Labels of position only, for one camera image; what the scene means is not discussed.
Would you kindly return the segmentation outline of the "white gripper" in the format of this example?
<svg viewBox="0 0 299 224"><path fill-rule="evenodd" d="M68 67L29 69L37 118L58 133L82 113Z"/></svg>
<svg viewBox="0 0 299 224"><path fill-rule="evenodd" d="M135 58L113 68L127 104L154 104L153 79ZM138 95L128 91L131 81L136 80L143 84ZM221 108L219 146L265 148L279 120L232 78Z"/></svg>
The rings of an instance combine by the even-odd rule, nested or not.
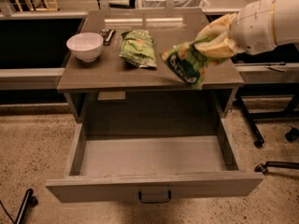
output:
<svg viewBox="0 0 299 224"><path fill-rule="evenodd" d="M229 13L214 20L196 36L194 46L209 58L230 58L237 45L247 54L256 55L273 50L274 0L261 0L243 7L237 14Z"/></svg>

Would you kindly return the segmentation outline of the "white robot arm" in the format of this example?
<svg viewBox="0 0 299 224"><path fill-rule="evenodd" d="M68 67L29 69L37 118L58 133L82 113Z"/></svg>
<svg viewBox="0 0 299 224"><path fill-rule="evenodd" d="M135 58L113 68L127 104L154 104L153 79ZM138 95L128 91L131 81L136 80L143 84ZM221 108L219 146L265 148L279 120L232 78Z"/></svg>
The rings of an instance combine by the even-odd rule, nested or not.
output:
<svg viewBox="0 0 299 224"><path fill-rule="evenodd" d="M209 58L257 55L299 41L299 0L260 0L207 25L195 48Z"/></svg>

